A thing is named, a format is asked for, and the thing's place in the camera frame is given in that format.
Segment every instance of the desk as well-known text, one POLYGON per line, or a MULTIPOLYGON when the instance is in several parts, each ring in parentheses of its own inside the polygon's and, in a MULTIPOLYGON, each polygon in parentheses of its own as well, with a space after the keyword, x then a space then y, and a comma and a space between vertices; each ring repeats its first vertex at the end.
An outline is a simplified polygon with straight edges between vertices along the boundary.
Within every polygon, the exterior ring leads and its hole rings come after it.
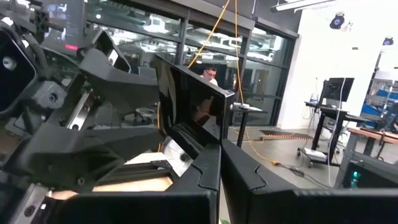
POLYGON ((398 144, 398 134, 393 134, 390 132, 381 132, 381 131, 368 131, 361 128, 348 128, 348 131, 351 133, 347 143, 347 149, 355 151, 356 141, 358 136, 366 136, 368 140, 366 141, 365 150, 363 151, 364 155, 370 156, 373 151, 375 140, 382 140, 383 142, 398 144))
POLYGON ((234 103, 234 108, 231 111, 242 113, 241 127, 239 128, 238 141, 236 142, 236 145, 238 147, 242 147, 244 132, 246 130, 246 123, 248 122, 248 114, 249 113, 267 113, 267 112, 263 111, 259 108, 255 108, 253 106, 250 106, 248 108, 241 108, 241 107, 239 107, 239 105, 237 105, 235 103, 234 103))
MULTIPOLYGON (((306 106, 319 109, 320 113, 321 113, 321 116, 320 116, 319 122, 318 122, 318 126, 317 126, 317 130, 315 132, 315 136, 312 141, 311 150, 314 150, 314 151, 317 150, 318 142, 319 142, 319 138, 322 133, 323 122, 325 120, 325 117, 329 117, 331 119, 336 120, 336 124, 335 124, 336 128, 335 128, 334 132, 331 134, 331 142, 330 142, 330 147, 329 147, 330 151, 328 153, 325 153, 326 161, 311 160, 311 162, 321 163, 321 164, 329 164, 331 166, 340 166, 339 164, 333 163, 332 159, 335 154, 338 137, 339 137, 341 129, 343 127, 343 121, 364 122, 364 121, 367 121, 367 119, 350 115, 350 114, 348 114, 347 111, 340 110, 340 112, 339 112, 339 110, 336 108, 329 108, 326 106, 320 106, 318 104, 309 103, 309 102, 304 102, 304 103, 306 106)), ((298 148, 297 155, 300 155, 299 154, 300 152, 303 152, 303 149, 298 148)))

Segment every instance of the standing desk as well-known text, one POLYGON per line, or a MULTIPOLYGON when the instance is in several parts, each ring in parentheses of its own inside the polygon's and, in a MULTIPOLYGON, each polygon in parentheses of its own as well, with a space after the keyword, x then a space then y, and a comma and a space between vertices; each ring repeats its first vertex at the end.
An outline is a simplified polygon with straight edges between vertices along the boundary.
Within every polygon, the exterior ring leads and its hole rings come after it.
MULTIPOLYGON (((321 113, 320 117, 319 117, 319 122, 317 125, 317 130, 315 132, 315 136, 314 139, 312 140, 312 146, 311 146, 311 150, 316 151, 317 147, 318 147, 318 142, 319 142, 319 138, 321 136, 322 133, 322 128, 323 128, 323 122, 325 120, 326 117, 331 118, 336 120, 336 129, 334 130, 334 132, 331 134, 331 142, 330 142, 330 151, 328 153, 325 153, 326 155, 326 161, 319 161, 319 160, 313 160, 311 159, 310 161, 312 163, 319 163, 319 164, 329 164, 331 166, 340 166, 337 163, 332 162, 333 156, 335 155, 335 149, 338 143, 338 138, 341 132, 341 129, 343 127, 343 121, 352 121, 352 122, 365 122, 368 121, 367 119, 361 118, 359 116, 354 116, 351 114, 348 114, 347 111, 343 111, 340 110, 339 113, 339 109, 337 108, 330 108, 330 107, 326 107, 326 106, 322 106, 322 105, 318 105, 315 103, 309 103, 309 102, 304 102, 306 106, 315 108, 315 109, 319 109, 319 112, 321 113)), ((301 152, 303 152, 304 150, 302 148, 298 148, 297 149, 297 155, 299 156, 301 152)))
POLYGON ((255 108, 253 106, 250 106, 248 108, 243 108, 243 107, 240 107, 240 104, 236 104, 236 103, 234 103, 234 107, 231 111, 233 113, 242 113, 241 127, 239 128, 238 140, 236 142, 236 145, 238 147, 242 147, 244 132, 246 130, 246 124, 248 122, 249 113, 267 113, 267 112, 263 111, 259 108, 255 108))

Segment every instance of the white wall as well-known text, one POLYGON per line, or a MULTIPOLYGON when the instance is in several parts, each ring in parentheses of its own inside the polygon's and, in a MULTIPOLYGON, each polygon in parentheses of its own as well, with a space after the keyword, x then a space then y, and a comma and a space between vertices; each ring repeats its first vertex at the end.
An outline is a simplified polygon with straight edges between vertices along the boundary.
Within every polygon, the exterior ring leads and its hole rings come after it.
POLYGON ((386 32, 380 26, 385 17, 375 15, 374 7, 368 4, 356 9, 361 9, 361 13, 351 9, 346 14, 353 22, 351 32, 329 28, 335 14, 343 11, 341 6, 303 11, 298 29, 300 38, 295 45, 277 122, 279 128, 307 128, 309 120, 303 117, 308 108, 303 102, 309 101, 311 93, 320 93, 324 79, 331 77, 355 78, 343 109, 360 114, 386 32))

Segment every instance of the desk leg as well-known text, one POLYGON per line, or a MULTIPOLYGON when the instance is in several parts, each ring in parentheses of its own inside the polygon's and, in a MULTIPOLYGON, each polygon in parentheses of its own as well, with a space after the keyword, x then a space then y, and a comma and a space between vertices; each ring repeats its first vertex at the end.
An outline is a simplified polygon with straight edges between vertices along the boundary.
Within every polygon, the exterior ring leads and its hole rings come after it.
POLYGON ((338 138, 340 136, 340 131, 343 127, 343 121, 345 118, 346 114, 344 112, 340 111, 340 115, 338 117, 338 120, 336 121, 336 129, 332 133, 330 145, 329 145, 329 151, 328 151, 328 159, 329 162, 331 163, 331 160, 333 159, 333 156, 335 155, 335 149, 337 146, 338 138))
POLYGON ((347 142, 347 150, 350 150, 350 151, 354 152, 355 149, 356 149, 357 140, 358 140, 358 135, 355 134, 355 133, 350 133, 349 134, 349 139, 348 139, 348 142, 347 142))
POLYGON ((239 134, 238 134, 238 141, 236 143, 236 145, 238 147, 242 147, 243 136, 244 136, 244 132, 246 130, 247 121, 248 121, 248 112, 243 112, 242 121, 241 121, 241 127, 239 129, 239 134))
POLYGON ((371 156, 374 147, 374 142, 375 142, 374 138, 368 138, 368 140, 366 141, 365 150, 363 151, 364 155, 371 156))
POLYGON ((317 131, 315 132, 315 136, 313 137, 313 140, 312 140, 312 147, 311 147, 312 150, 317 150, 319 137, 321 136, 321 133, 322 133, 324 120, 325 120, 325 115, 323 113, 321 113, 321 116, 320 116, 319 122, 318 122, 318 126, 317 126, 317 131))

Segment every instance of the yellow cable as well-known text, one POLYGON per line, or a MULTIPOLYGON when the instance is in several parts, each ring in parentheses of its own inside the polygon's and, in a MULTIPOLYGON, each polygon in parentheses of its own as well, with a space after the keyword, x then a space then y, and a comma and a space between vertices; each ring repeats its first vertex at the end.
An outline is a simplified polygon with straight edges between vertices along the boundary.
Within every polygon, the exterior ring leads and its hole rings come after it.
MULTIPOLYGON (((198 58, 198 56, 200 55, 200 53, 202 52, 202 50, 205 48, 205 45, 207 44, 207 42, 210 40, 211 36, 214 34, 214 31, 216 30, 218 23, 220 23, 221 18, 223 18, 223 15, 225 13, 226 8, 229 5, 230 0, 227 0, 225 7, 223 8, 223 10, 221 11, 220 16, 218 17, 216 24, 213 26, 213 29, 211 30, 211 32, 209 33, 209 36, 207 37, 205 43, 202 45, 202 47, 200 48, 200 50, 198 51, 198 53, 195 55, 195 57, 193 58, 193 60, 191 61, 191 63, 189 64, 188 68, 190 68, 193 63, 195 63, 196 59, 198 58)), ((160 129, 160 102, 158 102, 157 104, 157 129, 160 129)), ((157 148, 157 152, 160 152, 160 149, 162 148, 162 143, 159 143, 159 146, 157 148)))
POLYGON ((216 30, 216 28, 217 28, 217 26, 218 26, 218 23, 219 23, 220 20, 223 18, 223 15, 224 15, 224 13, 225 13, 226 8, 227 8, 228 5, 229 5, 229 2, 230 2, 230 0, 227 0, 227 2, 226 2, 226 4, 225 4, 225 6, 224 6, 224 8, 223 8, 223 10, 222 10, 222 12, 221 12, 221 14, 220 14, 220 16, 219 16, 218 19, 217 19, 216 24, 214 24, 213 29, 211 30, 211 32, 210 32, 209 36, 207 37, 205 43, 201 46, 201 48, 200 48, 200 50, 198 51, 198 53, 194 56, 194 58, 192 59, 191 63, 188 65, 188 68, 190 68, 190 67, 195 63, 195 61, 197 60, 197 58, 198 58, 198 56, 200 55, 201 51, 205 48, 207 42, 209 42, 211 36, 213 35, 214 31, 216 30))
MULTIPOLYGON (((235 0, 235 39, 238 40, 238 0, 235 0)), ((235 45, 235 50, 236 50, 236 58, 239 58, 238 45, 235 45)), ((243 100, 243 92, 242 92, 242 86, 241 86, 241 74, 239 71, 239 60, 236 61, 236 68, 238 71, 236 74, 238 75, 239 94, 241 95, 241 102, 243 104, 244 100, 243 100)), ((253 151, 257 154, 257 156, 259 156, 261 159, 264 159, 267 162, 270 162, 274 166, 277 166, 280 164, 280 162, 278 162, 278 161, 270 160, 270 159, 262 156, 261 154, 259 154, 259 152, 257 152, 256 148, 253 146, 253 143, 249 137, 249 133, 246 131, 246 128, 243 131, 246 133, 246 137, 248 138, 249 144, 250 144, 251 148, 253 149, 253 151)))
MULTIPOLYGON (((160 102, 157 103, 157 129, 160 130, 160 102)), ((159 143, 159 146, 157 147, 157 152, 160 152, 161 148, 162 143, 159 143)))
MULTIPOLYGON (((235 0, 235 41, 238 43, 238 0, 235 0)), ((239 53, 238 53, 238 45, 235 44, 235 52, 236 52, 236 74, 238 78, 238 89, 239 89, 239 94, 241 95, 241 102, 242 105, 244 103, 243 101, 243 92, 242 92, 242 85, 241 85, 241 71, 239 71, 239 53)))

